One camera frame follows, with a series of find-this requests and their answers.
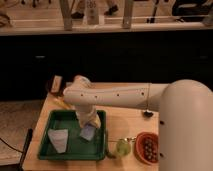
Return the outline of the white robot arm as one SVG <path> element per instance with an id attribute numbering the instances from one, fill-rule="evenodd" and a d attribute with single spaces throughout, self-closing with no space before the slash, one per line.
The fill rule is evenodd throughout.
<path id="1" fill-rule="evenodd" d="M 182 79 L 94 88 L 84 76 L 63 91 L 84 122 L 96 106 L 149 109 L 159 113 L 159 171 L 213 171 L 213 90 Z"/>

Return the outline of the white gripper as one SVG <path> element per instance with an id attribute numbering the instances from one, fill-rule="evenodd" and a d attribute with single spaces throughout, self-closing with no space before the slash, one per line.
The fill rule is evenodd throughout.
<path id="1" fill-rule="evenodd" d="M 75 110 L 81 129 L 84 129 L 86 124 L 91 124 L 97 129 L 101 127 L 101 121 L 94 106 L 77 105 Z"/>

